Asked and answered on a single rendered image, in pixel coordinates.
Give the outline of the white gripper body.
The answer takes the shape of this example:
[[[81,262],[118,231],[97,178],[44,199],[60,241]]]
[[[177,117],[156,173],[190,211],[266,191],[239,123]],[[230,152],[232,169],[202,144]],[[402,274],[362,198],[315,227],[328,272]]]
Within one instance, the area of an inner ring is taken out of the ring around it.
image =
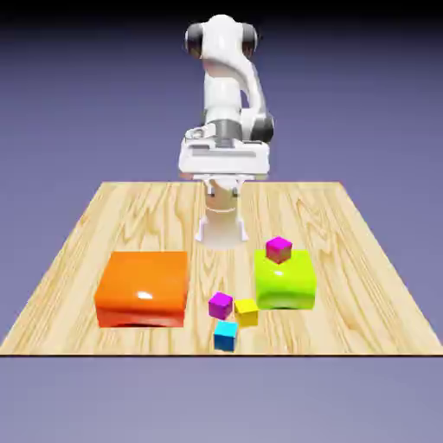
[[[203,179],[233,176],[245,180],[266,177],[270,148],[265,143],[234,140],[234,146],[217,147],[213,139],[183,140],[178,169],[184,177]]]

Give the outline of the small magenta cube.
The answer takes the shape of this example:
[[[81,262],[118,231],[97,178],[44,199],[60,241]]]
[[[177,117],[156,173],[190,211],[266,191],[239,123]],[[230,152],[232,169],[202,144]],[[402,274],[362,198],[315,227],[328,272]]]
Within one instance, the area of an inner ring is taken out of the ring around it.
[[[292,256],[292,243],[281,236],[266,242],[266,257],[274,263],[281,264]]]

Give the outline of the small purple cube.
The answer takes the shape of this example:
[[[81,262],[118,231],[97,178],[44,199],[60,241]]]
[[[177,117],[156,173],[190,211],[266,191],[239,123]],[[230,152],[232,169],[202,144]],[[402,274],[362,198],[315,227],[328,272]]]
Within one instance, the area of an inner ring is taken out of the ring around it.
[[[226,320],[233,310],[233,298],[223,292],[216,292],[209,300],[209,315],[212,318]]]

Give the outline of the small yellow cube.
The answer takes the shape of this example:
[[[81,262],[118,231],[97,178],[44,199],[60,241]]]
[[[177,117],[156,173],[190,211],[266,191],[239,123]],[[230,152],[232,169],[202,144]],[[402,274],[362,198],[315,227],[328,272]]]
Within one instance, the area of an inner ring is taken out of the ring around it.
[[[236,321],[241,328],[258,324],[259,308],[254,299],[236,299],[234,312]]]

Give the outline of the small cyan cube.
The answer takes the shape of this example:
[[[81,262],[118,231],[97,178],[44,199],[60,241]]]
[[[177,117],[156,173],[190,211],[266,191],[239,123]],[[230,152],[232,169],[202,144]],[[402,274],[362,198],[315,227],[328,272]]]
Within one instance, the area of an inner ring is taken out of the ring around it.
[[[226,320],[219,320],[214,331],[214,348],[233,352],[236,344],[238,324]]]

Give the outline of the large lime green box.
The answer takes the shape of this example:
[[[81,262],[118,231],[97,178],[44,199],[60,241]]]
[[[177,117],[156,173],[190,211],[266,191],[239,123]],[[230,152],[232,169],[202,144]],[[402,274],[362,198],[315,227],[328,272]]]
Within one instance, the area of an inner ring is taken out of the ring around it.
[[[310,310],[315,304],[316,274],[307,250],[293,250],[277,264],[265,249],[254,251],[255,298],[261,310]]]

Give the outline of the large orange box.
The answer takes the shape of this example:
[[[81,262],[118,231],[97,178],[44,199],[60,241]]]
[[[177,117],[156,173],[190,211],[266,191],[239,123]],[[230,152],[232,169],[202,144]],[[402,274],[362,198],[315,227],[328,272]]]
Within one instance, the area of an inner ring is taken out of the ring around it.
[[[114,251],[94,294],[99,326],[182,327],[188,285],[184,251]]]

